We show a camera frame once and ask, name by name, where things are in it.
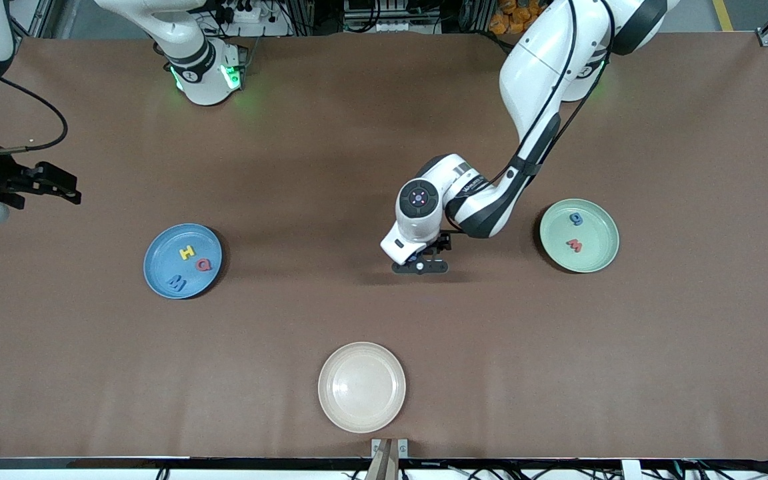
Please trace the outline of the white power strip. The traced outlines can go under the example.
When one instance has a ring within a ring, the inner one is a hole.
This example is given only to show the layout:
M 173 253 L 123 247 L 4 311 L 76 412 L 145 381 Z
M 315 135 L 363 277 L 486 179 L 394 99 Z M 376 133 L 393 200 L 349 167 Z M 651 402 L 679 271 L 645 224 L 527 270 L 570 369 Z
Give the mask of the white power strip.
M 277 0 L 205 0 L 190 13 L 207 35 L 280 37 L 293 32 L 281 6 Z

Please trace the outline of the black and white control box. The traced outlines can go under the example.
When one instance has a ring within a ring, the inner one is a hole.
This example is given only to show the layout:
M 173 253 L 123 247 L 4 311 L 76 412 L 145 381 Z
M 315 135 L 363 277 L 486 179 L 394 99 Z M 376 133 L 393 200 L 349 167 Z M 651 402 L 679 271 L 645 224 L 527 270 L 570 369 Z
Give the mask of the black and white control box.
M 341 0 L 339 20 L 352 33 L 433 34 L 443 0 Z

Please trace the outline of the green round plate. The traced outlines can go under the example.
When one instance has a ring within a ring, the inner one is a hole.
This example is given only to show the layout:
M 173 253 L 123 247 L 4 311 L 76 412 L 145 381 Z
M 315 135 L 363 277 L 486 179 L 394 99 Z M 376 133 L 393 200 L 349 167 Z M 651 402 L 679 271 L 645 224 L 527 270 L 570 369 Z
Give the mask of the green round plate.
M 579 227 L 568 216 L 579 212 Z M 577 238 L 584 248 L 577 254 L 566 242 Z M 558 267 L 573 273 L 594 273 L 610 265 L 621 246 L 621 236 L 610 214 L 585 199 L 564 199 L 552 204 L 541 216 L 539 239 L 543 250 Z

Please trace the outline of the grey metal mount bracket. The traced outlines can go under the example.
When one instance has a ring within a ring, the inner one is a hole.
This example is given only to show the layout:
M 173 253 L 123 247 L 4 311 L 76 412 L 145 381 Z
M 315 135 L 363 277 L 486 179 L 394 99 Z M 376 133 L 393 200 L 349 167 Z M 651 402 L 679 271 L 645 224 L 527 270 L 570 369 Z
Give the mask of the grey metal mount bracket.
M 374 457 L 380 449 L 383 439 L 371 440 L 371 457 Z M 408 439 L 390 439 L 391 450 L 397 451 L 397 456 L 400 459 L 409 458 L 409 441 Z

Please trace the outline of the orange fruit pile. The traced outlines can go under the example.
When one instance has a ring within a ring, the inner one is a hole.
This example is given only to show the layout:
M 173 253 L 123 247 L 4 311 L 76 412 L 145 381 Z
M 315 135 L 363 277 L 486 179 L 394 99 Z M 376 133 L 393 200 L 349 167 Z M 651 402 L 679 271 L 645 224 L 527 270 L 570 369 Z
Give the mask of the orange fruit pile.
M 496 0 L 488 30 L 495 35 L 524 33 L 551 0 Z

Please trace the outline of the beige round plate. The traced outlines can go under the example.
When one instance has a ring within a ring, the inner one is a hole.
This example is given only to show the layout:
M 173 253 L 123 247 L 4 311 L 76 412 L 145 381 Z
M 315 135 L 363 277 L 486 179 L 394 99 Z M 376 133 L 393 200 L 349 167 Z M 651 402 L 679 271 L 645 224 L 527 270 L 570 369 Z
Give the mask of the beige round plate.
M 338 428 L 354 434 L 380 431 L 403 408 L 407 377 L 399 359 L 384 346 L 355 341 L 339 347 L 318 376 L 318 401 Z

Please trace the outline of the blue round plate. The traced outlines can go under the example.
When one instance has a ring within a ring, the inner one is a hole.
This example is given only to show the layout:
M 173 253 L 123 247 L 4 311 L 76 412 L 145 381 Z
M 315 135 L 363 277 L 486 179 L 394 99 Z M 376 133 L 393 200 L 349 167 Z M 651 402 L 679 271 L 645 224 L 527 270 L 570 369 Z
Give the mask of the blue round plate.
M 195 257 L 183 261 L 179 250 L 191 245 Z M 162 231 L 147 248 L 143 276 L 155 294 L 171 300 L 198 297 L 216 282 L 223 263 L 223 246 L 217 234 L 204 225 L 183 223 Z M 196 270 L 196 261 L 210 259 L 213 270 Z M 168 290 L 167 280 L 180 275 L 187 281 L 180 293 Z

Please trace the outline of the brown paper table cover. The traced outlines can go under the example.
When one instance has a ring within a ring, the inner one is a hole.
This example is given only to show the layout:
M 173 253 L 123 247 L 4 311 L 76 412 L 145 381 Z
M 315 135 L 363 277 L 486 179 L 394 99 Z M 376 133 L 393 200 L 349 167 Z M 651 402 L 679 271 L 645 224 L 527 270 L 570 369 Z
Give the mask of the brown paper table cover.
M 768 458 L 768 48 L 659 34 L 616 57 L 496 237 L 392 273 L 402 184 L 457 153 L 492 176 L 516 130 L 478 35 L 262 40 L 244 91 L 181 95 L 148 40 L 25 40 L 8 72 L 66 115 L 18 155 L 75 174 L 0 224 L 0 457 L 360 456 L 323 362 L 386 346 L 408 389 L 382 437 L 427 457 Z M 558 267 L 543 213 L 585 199 L 621 246 Z M 213 230 L 216 282 L 147 286 L 150 243 Z

